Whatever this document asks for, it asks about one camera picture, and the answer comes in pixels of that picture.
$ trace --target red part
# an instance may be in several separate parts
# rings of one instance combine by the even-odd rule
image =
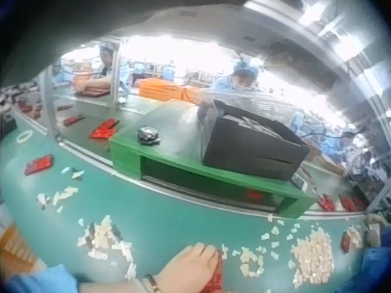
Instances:
[[[107,119],[105,122],[103,122],[102,124],[100,124],[97,129],[109,129],[109,128],[112,128],[114,127],[115,125],[117,125],[119,123],[120,120],[118,119],[114,119],[114,118],[110,118],[110,119]]]
[[[357,211],[356,205],[354,204],[354,202],[350,198],[348,198],[342,194],[339,195],[339,198],[340,198],[342,206],[347,211],[349,211],[349,212],[356,212]]]
[[[72,108],[73,105],[63,105],[63,106],[58,106],[57,111],[63,111]]]
[[[108,140],[110,137],[112,137],[112,135],[116,132],[117,130],[116,129],[95,129],[93,130],[90,135],[89,135],[89,138],[90,139],[105,139],[105,140]]]
[[[344,232],[341,241],[341,249],[344,253],[348,253],[350,250],[350,236],[348,232]]]
[[[44,157],[39,157],[38,159],[35,159],[30,163],[28,163],[26,168],[24,169],[24,174],[27,176],[33,173],[37,173],[39,171],[50,168],[52,165],[53,165],[53,155],[47,154]]]
[[[32,106],[31,106],[31,105],[23,106],[23,107],[21,108],[21,111],[22,111],[23,113],[31,112],[31,111],[32,111]]]
[[[76,115],[76,116],[72,116],[72,117],[65,119],[62,123],[64,124],[64,126],[68,127],[68,126],[70,126],[80,120],[83,120],[83,119],[84,119],[83,115]]]
[[[212,279],[202,289],[201,293],[212,293],[217,290],[222,290],[222,258],[219,253],[219,261],[217,262],[216,269],[214,270]]]

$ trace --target fluorescent light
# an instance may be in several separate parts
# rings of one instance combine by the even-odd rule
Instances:
[[[325,9],[326,6],[322,3],[315,3],[305,10],[303,16],[299,20],[299,23],[303,26],[309,26],[314,21],[319,21]]]

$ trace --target red component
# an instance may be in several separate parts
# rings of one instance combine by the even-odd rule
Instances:
[[[107,119],[105,122],[103,122],[102,124],[100,124],[97,129],[109,129],[109,128],[112,128],[114,127],[115,125],[117,125],[119,123],[120,120],[118,119],[114,119],[114,118],[110,118],[110,119]]]
[[[248,189],[246,197],[249,200],[260,200],[261,198],[263,198],[263,193],[257,190]]]
[[[202,289],[201,293],[212,293],[217,290],[222,290],[222,258],[219,253],[219,261],[217,262],[216,269],[214,270],[212,279]]]
[[[23,106],[23,107],[21,108],[21,111],[22,111],[23,113],[31,112],[31,111],[32,111],[32,106],[31,106],[31,105]]]
[[[323,194],[323,196],[319,196],[317,202],[326,212],[335,211],[335,205],[330,195]]]
[[[339,195],[339,198],[340,198],[342,206],[347,211],[349,211],[349,212],[356,212],[357,211],[356,205],[354,204],[354,202],[350,198],[348,198],[342,194]]]
[[[105,139],[108,140],[117,130],[111,128],[111,129],[95,129],[93,130],[89,138],[90,139]]]
[[[52,165],[53,155],[47,154],[44,157],[39,157],[38,159],[35,159],[28,163],[26,168],[24,169],[24,174],[27,176],[33,173],[37,173],[39,171],[50,168]]]
[[[344,232],[341,241],[341,249],[344,253],[348,253],[350,249],[350,236],[348,232]]]
[[[83,115],[76,115],[76,116],[72,116],[72,117],[65,119],[62,123],[64,124],[64,126],[68,127],[68,126],[70,126],[80,120],[83,120],[83,119],[84,119]]]
[[[63,106],[58,106],[57,111],[63,111],[72,108],[73,105],[63,105]]]
[[[89,96],[90,98],[99,98],[101,96],[106,96],[110,94],[110,90],[105,89],[96,89],[93,87],[89,87],[82,92],[76,93],[79,96]]]

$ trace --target blue sleeve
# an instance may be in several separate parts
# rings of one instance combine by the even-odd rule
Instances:
[[[78,282],[68,273],[64,265],[49,268],[32,275],[22,274],[5,283],[10,293],[78,293]]]

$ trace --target black box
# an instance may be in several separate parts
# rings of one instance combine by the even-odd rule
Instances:
[[[244,126],[227,117],[253,120],[280,137]],[[201,136],[202,163],[208,167],[288,181],[309,147],[284,124],[214,100]]]

